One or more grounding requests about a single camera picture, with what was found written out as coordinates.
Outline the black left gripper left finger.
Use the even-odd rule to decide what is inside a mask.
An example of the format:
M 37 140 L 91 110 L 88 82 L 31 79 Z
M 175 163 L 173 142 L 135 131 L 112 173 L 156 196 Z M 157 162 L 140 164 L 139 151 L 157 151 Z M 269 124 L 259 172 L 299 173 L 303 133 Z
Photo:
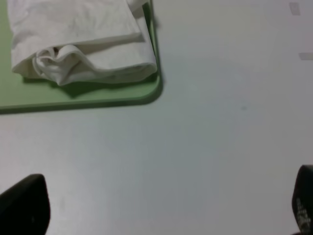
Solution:
M 31 174 L 0 194 L 2 235 L 44 235 L 50 222 L 45 177 Z

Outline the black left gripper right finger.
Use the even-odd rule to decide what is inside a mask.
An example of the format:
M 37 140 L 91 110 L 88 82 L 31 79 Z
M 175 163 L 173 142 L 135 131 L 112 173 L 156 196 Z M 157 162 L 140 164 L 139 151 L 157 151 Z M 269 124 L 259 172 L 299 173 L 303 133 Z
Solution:
M 313 166 L 302 165 L 292 195 L 292 211 L 302 235 L 313 234 Z

